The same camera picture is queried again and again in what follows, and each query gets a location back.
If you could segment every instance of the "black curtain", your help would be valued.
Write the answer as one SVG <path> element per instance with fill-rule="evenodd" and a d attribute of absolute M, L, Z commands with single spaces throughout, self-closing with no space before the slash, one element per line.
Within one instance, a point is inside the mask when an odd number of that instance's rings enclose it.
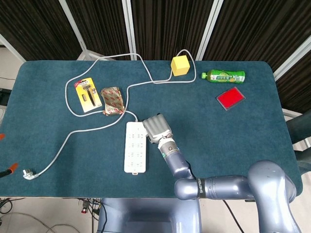
<path fill-rule="evenodd" d="M 0 0 L 0 34 L 25 60 L 76 60 L 82 52 L 58 0 Z"/>
<path fill-rule="evenodd" d="M 195 59 L 213 0 L 132 0 L 136 50 L 171 60 L 182 49 Z"/>
<path fill-rule="evenodd" d="M 283 108 L 305 113 L 311 109 L 311 51 L 276 82 Z"/>
<path fill-rule="evenodd" d="M 224 0 L 203 60 L 266 61 L 275 71 L 311 34 L 310 0 Z"/>
<path fill-rule="evenodd" d="M 67 4 L 88 50 L 106 56 L 129 53 L 121 0 L 67 0 Z"/>

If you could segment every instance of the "yellow block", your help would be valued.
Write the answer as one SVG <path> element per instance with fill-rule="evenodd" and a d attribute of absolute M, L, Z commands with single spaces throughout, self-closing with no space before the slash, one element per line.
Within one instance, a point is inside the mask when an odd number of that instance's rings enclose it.
<path fill-rule="evenodd" d="M 190 64 L 186 55 L 173 57 L 171 68 L 174 76 L 187 74 Z"/>

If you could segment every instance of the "gray robot arm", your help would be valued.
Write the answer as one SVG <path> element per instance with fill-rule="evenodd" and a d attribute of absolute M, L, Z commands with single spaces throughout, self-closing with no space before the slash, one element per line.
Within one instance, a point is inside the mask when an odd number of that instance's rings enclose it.
<path fill-rule="evenodd" d="M 271 161 L 253 164 L 248 176 L 221 176 L 196 179 L 173 140 L 163 115 L 143 121 L 148 137 L 157 143 L 171 173 L 177 179 L 174 191 L 181 200 L 255 199 L 261 233 L 300 233 L 289 208 L 296 197 L 296 187 L 281 167 Z"/>

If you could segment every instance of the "table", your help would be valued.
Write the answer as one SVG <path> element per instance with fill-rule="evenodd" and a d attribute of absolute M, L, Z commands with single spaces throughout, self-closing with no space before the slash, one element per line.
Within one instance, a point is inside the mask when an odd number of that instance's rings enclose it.
<path fill-rule="evenodd" d="M 133 176 L 123 171 L 126 114 L 115 126 L 73 134 L 53 166 L 32 181 L 22 170 L 44 169 L 69 132 L 111 123 L 118 116 L 75 117 L 66 107 L 64 86 L 91 61 L 30 61 L 19 70 L 0 133 L 0 167 L 19 163 L 10 176 L 0 179 L 0 196 L 172 198 L 175 180 L 156 145 L 147 142 L 147 171 Z M 155 80 L 166 79 L 170 61 L 146 61 Z M 286 128 L 271 68 L 265 62 L 196 62 L 198 78 L 188 84 L 147 84 L 130 90 L 128 110 L 140 120 L 162 113 L 178 147 L 197 177 L 244 175 L 258 160 L 278 163 L 302 192 L 302 181 Z M 202 72 L 211 69 L 244 70 L 243 84 L 210 83 Z M 193 67 L 186 76 L 191 80 Z M 97 91 L 148 81 L 141 61 L 100 61 L 84 76 L 92 77 Z M 71 82 L 69 104 L 82 114 Z M 246 100 L 225 111 L 216 97 L 238 87 Z"/>

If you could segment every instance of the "power strip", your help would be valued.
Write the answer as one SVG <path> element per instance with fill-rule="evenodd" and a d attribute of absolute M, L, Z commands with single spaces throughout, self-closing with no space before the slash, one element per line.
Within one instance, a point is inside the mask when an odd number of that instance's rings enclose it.
<path fill-rule="evenodd" d="M 146 171 L 146 136 L 142 122 L 126 124 L 124 171 L 138 175 Z"/>

